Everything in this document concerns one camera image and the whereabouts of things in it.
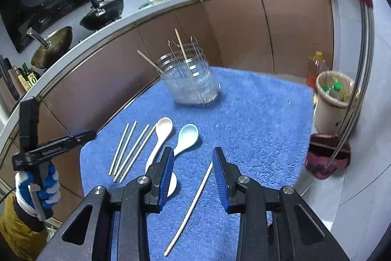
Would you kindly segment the yellow sleeved forearm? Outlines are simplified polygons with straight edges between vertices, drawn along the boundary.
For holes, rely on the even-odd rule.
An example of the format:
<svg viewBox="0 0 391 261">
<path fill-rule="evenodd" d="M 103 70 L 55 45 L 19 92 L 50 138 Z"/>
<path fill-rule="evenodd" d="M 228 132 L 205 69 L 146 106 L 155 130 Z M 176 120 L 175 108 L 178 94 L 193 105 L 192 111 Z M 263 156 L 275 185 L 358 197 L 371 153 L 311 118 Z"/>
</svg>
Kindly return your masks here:
<svg viewBox="0 0 391 261">
<path fill-rule="evenodd" d="M 16 195 L 9 195 L 1 215 L 1 260 L 36 260 L 47 238 L 44 223 L 28 214 Z"/>
</svg>

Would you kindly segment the blue white gloved left hand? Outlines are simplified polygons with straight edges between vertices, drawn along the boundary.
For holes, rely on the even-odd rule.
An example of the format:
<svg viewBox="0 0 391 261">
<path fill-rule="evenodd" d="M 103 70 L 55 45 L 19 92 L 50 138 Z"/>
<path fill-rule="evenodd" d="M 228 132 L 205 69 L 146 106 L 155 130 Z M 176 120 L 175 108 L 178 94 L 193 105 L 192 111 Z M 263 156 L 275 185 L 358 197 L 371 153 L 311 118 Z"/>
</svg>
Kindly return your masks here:
<svg viewBox="0 0 391 261">
<path fill-rule="evenodd" d="M 15 184 L 17 203 L 26 214 L 39 221 L 52 217 L 52 208 L 61 195 L 58 171 L 51 161 L 39 166 L 37 176 L 31 171 L 18 171 Z"/>
</svg>

